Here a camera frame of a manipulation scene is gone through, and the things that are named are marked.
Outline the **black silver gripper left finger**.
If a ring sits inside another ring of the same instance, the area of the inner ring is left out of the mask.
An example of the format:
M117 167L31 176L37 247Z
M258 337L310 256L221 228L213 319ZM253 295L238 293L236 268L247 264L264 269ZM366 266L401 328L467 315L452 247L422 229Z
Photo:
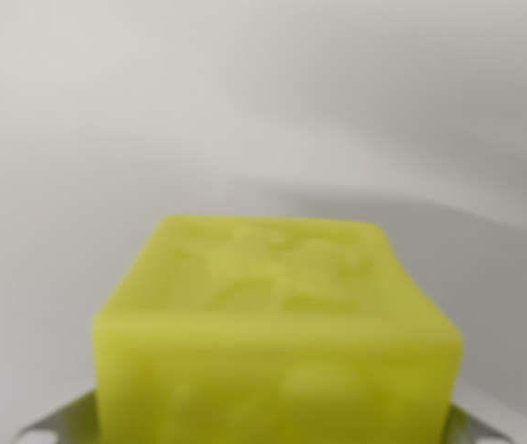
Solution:
M93 390L24 426L14 443L100 443Z

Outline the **black silver gripper right finger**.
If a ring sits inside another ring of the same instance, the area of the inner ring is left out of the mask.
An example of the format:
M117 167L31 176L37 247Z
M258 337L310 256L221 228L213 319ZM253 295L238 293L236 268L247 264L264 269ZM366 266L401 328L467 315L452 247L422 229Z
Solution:
M511 444L512 440L457 405L450 408L444 444Z

